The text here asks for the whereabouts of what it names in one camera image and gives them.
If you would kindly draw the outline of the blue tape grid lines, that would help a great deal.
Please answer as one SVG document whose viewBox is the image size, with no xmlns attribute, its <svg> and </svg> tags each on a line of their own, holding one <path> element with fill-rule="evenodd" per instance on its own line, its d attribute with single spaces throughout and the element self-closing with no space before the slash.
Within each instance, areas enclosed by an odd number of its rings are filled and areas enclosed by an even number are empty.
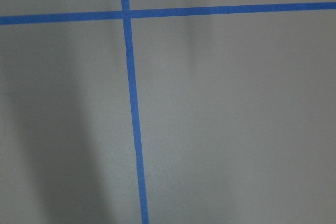
<svg viewBox="0 0 336 224">
<path fill-rule="evenodd" d="M 267 12 L 299 12 L 309 10 L 332 10 L 335 2 L 312 3 L 277 3 L 252 5 L 226 5 L 206 7 L 179 7 L 155 9 L 131 9 L 130 0 L 121 0 L 121 10 L 102 12 L 76 12 L 58 14 L 32 14 L 2 16 L 1 25 L 43 24 L 84 22 L 96 20 L 121 20 L 123 22 L 123 36 L 125 41 L 125 56 L 127 63 L 128 90 L 130 98 L 132 133 L 136 155 L 136 171 L 140 201 L 141 222 L 149 223 L 148 200 L 146 194 L 145 171 L 143 161 L 141 125 L 138 107 L 138 91 L 136 85 L 136 71 L 134 61 L 132 20 L 140 18 L 185 17 L 222 14 L 267 13 Z"/>
</svg>

